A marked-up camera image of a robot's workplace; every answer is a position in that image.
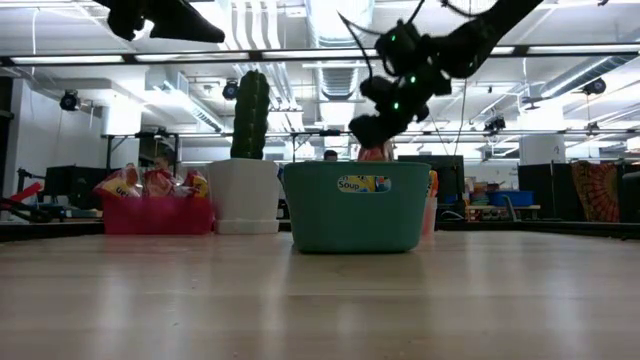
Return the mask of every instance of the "computer monitor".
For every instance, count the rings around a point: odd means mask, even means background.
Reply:
[[[438,202],[451,202],[455,195],[464,193],[464,157],[462,155],[402,155],[401,162],[431,165],[438,173]]]

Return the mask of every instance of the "air duct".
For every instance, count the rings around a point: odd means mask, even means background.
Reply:
[[[311,41],[318,48],[357,47],[348,29],[342,24],[338,12],[362,27],[368,27],[373,20],[374,0],[305,0],[309,15]],[[365,36],[361,31],[353,29],[360,40]],[[316,72],[319,93],[325,100],[348,100],[358,86],[358,69],[356,68],[321,68]],[[330,120],[326,109],[332,104],[320,107],[320,115]],[[353,117],[355,104],[343,109],[342,116]]]
[[[640,29],[631,32],[620,41],[640,41]],[[541,89],[541,95],[544,98],[555,98],[566,94],[596,80],[610,71],[626,65],[637,57],[638,55],[626,55],[587,59],[571,70],[544,84]]]

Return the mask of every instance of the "ceiling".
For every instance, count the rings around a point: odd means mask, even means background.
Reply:
[[[221,48],[217,44],[206,44],[188,41],[150,39],[148,36],[127,42],[111,34],[105,25],[108,9],[97,6],[91,1],[3,1],[0,4],[0,55],[31,55],[31,54],[91,54],[91,53],[162,53],[182,51],[217,51]],[[492,1],[475,0],[478,4],[490,4]],[[210,5],[208,1],[192,1],[199,10]],[[266,5],[261,5],[262,17],[266,18]],[[252,3],[247,1],[248,26],[252,23]],[[378,0],[373,9],[371,28],[384,31],[394,26],[399,18],[407,18],[417,1]],[[238,22],[236,0],[232,1],[233,20],[235,27]],[[277,1],[277,33],[282,47],[287,49],[304,49],[311,47],[311,34],[308,30],[308,18],[305,16],[304,0]],[[630,33],[636,32],[640,25],[636,19],[640,16],[640,1],[612,0],[603,7],[596,6],[596,0],[558,0],[543,3],[532,12],[508,35],[501,44],[589,44],[635,42],[630,40]],[[436,0],[426,1],[418,14],[415,24],[422,33],[431,35],[445,35],[465,21],[446,8],[442,8]],[[263,33],[266,34],[266,21],[263,21]],[[249,46],[256,47],[256,42],[249,35]],[[365,47],[372,47],[375,38],[369,36],[364,39]],[[458,130],[462,124],[464,130],[478,128],[482,130],[482,122],[493,113],[492,106],[505,115],[507,128],[517,128],[516,118],[526,112],[517,101],[517,93],[527,95],[527,89],[545,84],[566,73],[572,67],[586,61],[579,57],[553,57],[523,59],[489,59],[482,68],[465,83],[456,80],[454,93],[449,96],[432,98],[428,105],[433,119],[440,130]],[[321,99],[317,91],[317,76],[314,69],[304,68],[303,63],[288,62],[285,64],[286,73],[296,102],[302,111],[302,126],[306,130],[319,130],[327,127],[328,123],[335,123],[335,119],[323,118],[326,113],[319,110]],[[374,73],[384,75],[383,66],[374,62]],[[184,131],[206,131],[206,127],[196,126],[197,121],[184,109],[175,103],[158,97],[154,91],[145,86],[145,74],[150,66],[118,65],[93,67],[39,67],[35,72],[36,81],[49,87],[55,87],[56,80],[80,78],[106,78],[129,92],[138,96],[147,106],[143,123],[148,125],[177,126]],[[31,69],[14,69],[15,74],[29,77]],[[215,114],[223,125],[232,127],[235,102],[226,101],[221,95],[221,89],[226,79],[237,78],[238,72],[232,64],[188,64],[172,65],[165,69],[168,73],[181,73],[190,82],[190,96],[196,99],[204,109]],[[569,92],[558,99],[543,104],[559,106],[564,113],[564,127],[582,129],[588,119],[607,119],[622,109],[634,110],[640,101],[636,94],[639,88],[636,83],[640,80],[640,61],[632,60],[626,65],[608,72],[602,76],[607,83],[607,91],[602,95],[589,97]],[[367,76],[366,69],[359,71],[361,80]],[[354,116],[374,113],[374,104],[361,99],[356,94],[351,100],[355,104]],[[339,109],[339,104],[329,104]],[[610,121],[607,128],[629,128],[640,125],[640,116],[630,111],[628,115]],[[348,120],[340,120],[343,125]],[[433,130],[434,123],[412,124],[410,130]],[[609,137],[606,141],[591,141],[589,146],[603,149],[622,149],[617,147],[628,136]],[[499,142],[504,137],[491,139]],[[517,138],[507,139],[497,147],[517,147]],[[567,138],[568,141],[582,141],[583,137]],[[433,149],[434,153],[441,145],[439,139],[433,137],[398,137],[398,143],[411,142],[415,144],[412,151],[420,146],[420,151]],[[471,151],[485,145],[487,139],[465,138],[461,143],[461,151]],[[198,146],[206,143],[199,140]],[[321,139],[312,140],[311,144],[323,147]]]

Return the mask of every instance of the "pink basket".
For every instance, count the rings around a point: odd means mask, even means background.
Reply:
[[[212,230],[214,214],[208,199],[105,197],[103,205],[109,235],[203,235]]]

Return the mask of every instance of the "cactus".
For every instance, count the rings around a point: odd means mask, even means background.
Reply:
[[[264,74],[249,71],[240,80],[233,121],[232,158],[262,160],[269,123],[269,84]]]

